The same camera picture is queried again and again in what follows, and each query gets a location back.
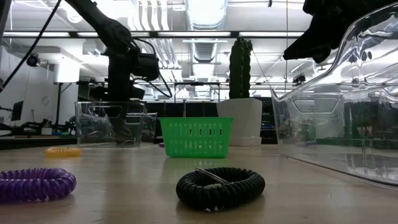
white plant pot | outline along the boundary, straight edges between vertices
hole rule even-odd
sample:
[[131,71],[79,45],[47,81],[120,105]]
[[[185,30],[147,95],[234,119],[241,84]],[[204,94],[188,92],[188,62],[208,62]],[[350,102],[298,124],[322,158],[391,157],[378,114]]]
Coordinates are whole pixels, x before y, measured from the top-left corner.
[[254,98],[230,99],[217,104],[220,117],[234,118],[230,146],[261,145],[262,101]]

clear plastic container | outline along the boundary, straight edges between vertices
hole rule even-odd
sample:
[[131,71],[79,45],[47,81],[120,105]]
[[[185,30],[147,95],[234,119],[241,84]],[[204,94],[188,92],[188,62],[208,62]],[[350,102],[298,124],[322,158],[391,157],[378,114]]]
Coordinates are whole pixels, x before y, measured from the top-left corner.
[[146,107],[140,102],[76,102],[80,147],[138,147]]
[[272,92],[281,154],[398,185],[397,11],[395,3],[360,18],[325,73]]

metal pin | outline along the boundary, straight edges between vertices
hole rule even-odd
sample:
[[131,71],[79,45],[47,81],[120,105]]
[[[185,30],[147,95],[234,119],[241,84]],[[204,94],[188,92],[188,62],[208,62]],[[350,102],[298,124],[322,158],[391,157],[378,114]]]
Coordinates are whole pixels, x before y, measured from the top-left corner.
[[212,178],[213,180],[215,180],[215,181],[217,181],[217,182],[219,182],[221,184],[229,184],[228,181],[226,181],[226,180],[222,179],[221,177],[218,177],[217,175],[212,174],[211,172],[208,172],[208,171],[206,171],[206,170],[204,170],[202,168],[196,167],[195,170],[198,171],[201,174],[207,175],[208,177]]

black coiled bracelet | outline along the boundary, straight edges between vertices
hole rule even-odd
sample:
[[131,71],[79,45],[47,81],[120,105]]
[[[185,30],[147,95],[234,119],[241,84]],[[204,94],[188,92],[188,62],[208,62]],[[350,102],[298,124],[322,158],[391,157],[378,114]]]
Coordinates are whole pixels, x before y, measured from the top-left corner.
[[264,178],[251,170],[222,167],[206,171],[230,183],[218,184],[195,171],[183,176],[176,187],[179,199],[198,210],[236,207],[260,196],[266,187]]

green plastic basket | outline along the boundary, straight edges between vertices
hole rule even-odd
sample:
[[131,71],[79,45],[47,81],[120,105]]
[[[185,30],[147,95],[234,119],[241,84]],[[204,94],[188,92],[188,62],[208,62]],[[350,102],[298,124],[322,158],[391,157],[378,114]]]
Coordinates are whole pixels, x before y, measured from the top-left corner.
[[226,157],[233,118],[159,119],[168,156]]

